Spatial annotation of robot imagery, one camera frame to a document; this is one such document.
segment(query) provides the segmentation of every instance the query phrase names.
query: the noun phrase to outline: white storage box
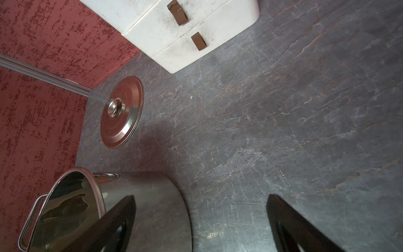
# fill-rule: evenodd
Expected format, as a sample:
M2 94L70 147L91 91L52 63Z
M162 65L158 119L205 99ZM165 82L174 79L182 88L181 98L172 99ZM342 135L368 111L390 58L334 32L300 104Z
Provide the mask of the white storage box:
M259 17L257 0L81 1L170 73L219 47Z

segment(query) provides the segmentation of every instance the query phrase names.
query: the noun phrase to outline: metal rail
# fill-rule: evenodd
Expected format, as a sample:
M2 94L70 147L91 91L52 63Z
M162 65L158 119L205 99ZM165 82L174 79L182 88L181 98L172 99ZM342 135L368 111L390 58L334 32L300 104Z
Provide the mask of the metal rail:
M54 75L53 73L46 72L42 69L31 66L27 63L24 63L20 60L17 60L4 54L0 54L0 66L12 69L19 73L23 73L25 75L34 77L36 79L40 79L47 83L70 90L72 92L75 92L77 94L86 97L89 96L89 92L91 91L90 88L84 87L83 85L80 85L74 81Z

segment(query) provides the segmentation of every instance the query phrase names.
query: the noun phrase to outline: pot handle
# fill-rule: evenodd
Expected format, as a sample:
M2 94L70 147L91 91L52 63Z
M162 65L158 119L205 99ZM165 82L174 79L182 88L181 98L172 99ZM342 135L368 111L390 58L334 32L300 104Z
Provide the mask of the pot handle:
M28 218L25 221L23 230L21 231L20 237L18 237L18 249L23 251L23 252L27 252L27 245L24 243L25 240L25 235L27 234L28 231L28 227L31 225L31 221L33 218L33 214L36 212L38 206L39 206L39 202L41 201L42 198L46 197L47 194L42 194L41 196L39 196L35 203L33 204L33 207L31 209L31 211L29 212Z

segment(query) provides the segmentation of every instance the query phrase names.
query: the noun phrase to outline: black object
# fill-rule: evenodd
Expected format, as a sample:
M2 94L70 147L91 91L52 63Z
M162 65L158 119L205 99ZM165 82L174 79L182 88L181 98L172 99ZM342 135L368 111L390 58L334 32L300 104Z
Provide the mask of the black object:
M126 196L62 252L125 252L134 217L134 196Z
M276 194L266 205L278 252L344 252Z

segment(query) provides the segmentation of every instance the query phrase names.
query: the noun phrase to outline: stainless steel pot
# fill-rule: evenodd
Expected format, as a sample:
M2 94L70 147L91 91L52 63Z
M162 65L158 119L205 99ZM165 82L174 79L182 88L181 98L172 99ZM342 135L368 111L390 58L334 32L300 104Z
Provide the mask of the stainless steel pot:
M127 251L189 251L191 228L184 201L164 175L94 173L75 167L35 202L20 234L24 252L61 251L127 195L134 195L136 215ZM45 197L28 245L33 214Z

